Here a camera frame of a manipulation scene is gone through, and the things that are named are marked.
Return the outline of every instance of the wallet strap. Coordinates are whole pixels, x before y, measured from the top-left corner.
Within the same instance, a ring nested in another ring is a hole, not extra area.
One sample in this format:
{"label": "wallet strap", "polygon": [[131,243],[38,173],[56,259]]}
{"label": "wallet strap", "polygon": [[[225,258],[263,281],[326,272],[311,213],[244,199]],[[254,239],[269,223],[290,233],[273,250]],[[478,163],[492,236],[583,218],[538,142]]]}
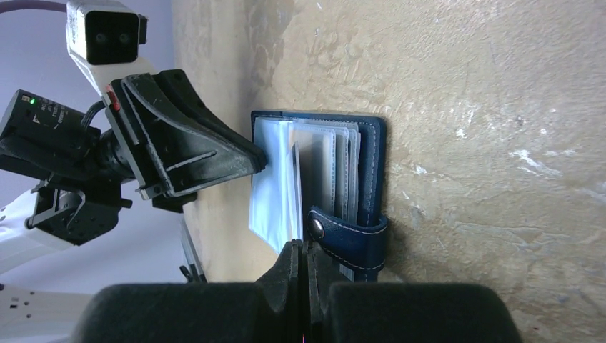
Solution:
{"label": "wallet strap", "polygon": [[376,281],[385,266],[387,249],[386,216],[377,225],[362,227],[330,216],[319,207],[307,215],[307,231],[325,252],[355,272],[356,281]]}

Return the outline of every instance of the white wall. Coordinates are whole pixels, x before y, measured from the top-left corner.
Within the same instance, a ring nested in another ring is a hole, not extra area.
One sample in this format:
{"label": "white wall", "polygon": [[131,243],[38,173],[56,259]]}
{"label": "white wall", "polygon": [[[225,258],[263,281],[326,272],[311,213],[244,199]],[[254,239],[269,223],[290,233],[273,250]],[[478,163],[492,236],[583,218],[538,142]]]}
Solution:
{"label": "white wall", "polygon": [[[149,17],[148,42],[140,54],[158,68],[174,68],[172,18],[168,0],[122,0]],[[80,111],[99,97],[71,61],[65,47],[65,15],[18,11],[0,17],[0,111],[21,88]],[[108,129],[104,116],[93,122]],[[0,171],[0,204],[32,188],[36,180]],[[124,282],[183,282],[180,216],[152,209],[134,192],[132,209],[120,214],[118,226],[81,247],[49,255],[0,275],[0,282],[55,292],[94,293]]]}

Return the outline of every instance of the open wallet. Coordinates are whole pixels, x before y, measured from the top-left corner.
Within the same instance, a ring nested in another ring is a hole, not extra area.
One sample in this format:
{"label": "open wallet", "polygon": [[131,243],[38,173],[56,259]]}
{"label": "open wallet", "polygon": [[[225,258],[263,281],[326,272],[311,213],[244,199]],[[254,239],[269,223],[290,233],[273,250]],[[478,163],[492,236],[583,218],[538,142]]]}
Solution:
{"label": "open wallet", "polygon": [[388,224],[384,119],[253,111],[252,131],[268,163],[252,177],[249,228],[278,253],[313,239],[352,281],[377,281]]}

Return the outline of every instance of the scratched surface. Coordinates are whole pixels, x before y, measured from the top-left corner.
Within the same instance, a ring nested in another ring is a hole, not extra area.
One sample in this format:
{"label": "scratched surface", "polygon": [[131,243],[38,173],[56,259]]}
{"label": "scratched surface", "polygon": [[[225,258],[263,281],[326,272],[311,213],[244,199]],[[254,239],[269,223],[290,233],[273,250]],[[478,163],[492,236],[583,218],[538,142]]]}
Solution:
{"label": "scratched surface", "polygon": [[[251,109],[389,122],[384,279],[478,282],[528,342],[606,341],[606,5],[175,1],[177,64],[249,136]],[[249,179],[186,207],[210,279],[275,259]]]}

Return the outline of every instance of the blue wallet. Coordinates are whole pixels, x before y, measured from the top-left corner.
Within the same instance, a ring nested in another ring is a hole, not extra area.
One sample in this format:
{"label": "blue wallet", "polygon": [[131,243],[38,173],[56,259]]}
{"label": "blue wallet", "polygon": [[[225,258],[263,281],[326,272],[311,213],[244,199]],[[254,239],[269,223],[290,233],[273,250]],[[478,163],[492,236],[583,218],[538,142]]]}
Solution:
{"label": "blue wallet", "polygon": [[377,281],[387,249],[386,216],[381,213],[387,125],[373,116],[315,114],[291,111],[253,111],[252,127],[259,117],[313,119],[355,123],[360,133],[358,162],[359,204],[357,223],[333,217],[319,207],[307,211],[307,235],[339,264],[351,269],[354,281]]}

